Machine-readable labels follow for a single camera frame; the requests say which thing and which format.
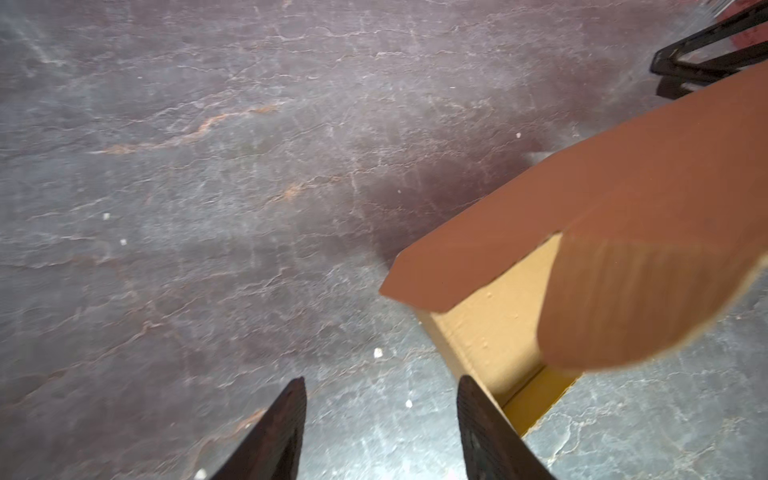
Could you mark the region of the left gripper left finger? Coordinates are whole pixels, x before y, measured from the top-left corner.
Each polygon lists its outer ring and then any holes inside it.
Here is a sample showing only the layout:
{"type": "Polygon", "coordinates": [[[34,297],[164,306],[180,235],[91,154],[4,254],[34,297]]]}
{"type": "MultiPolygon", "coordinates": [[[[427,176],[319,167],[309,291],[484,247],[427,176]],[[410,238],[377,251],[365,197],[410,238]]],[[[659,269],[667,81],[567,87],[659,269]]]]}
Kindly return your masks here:
{"type": "Polygon", "coordinates": [[[212,480],[295,480],[306,422],[303,377],[292,379],[212,480]]]}

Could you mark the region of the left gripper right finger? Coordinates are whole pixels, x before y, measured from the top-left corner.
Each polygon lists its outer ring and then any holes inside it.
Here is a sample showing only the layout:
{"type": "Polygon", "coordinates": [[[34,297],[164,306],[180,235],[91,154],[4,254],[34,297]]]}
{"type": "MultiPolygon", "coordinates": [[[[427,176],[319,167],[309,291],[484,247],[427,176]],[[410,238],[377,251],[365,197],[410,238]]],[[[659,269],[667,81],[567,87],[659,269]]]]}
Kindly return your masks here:
{"type": "Polygon", "coordinates": [[[459,379],[456,405],[469,480],[555,480],[470,375],[459,379]]]}

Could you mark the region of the brown cardboard box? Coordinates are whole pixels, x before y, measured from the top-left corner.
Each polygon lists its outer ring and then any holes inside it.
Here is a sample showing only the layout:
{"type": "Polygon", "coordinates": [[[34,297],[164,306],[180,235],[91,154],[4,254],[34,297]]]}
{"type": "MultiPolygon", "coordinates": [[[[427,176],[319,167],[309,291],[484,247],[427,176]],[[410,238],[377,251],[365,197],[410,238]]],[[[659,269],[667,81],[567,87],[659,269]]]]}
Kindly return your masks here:
{"type": "Polygon", "coordinates": [[[525,433],[583,373],[690,342],[767,267],[767,67],[570,146],[381,285],[525,433]]]}

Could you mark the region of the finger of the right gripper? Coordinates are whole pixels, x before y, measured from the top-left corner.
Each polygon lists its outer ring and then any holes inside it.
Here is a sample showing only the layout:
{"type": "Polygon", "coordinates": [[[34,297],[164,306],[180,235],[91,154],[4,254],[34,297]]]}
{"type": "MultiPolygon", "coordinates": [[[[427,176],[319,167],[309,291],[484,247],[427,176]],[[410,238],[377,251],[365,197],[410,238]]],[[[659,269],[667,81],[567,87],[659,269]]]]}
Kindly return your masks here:
{"type": "Polygon", "coordinates": [[[729,2],[715,23],[658,50],[656,95],[676,100],[767,60],[767,4],[729,2]]]}

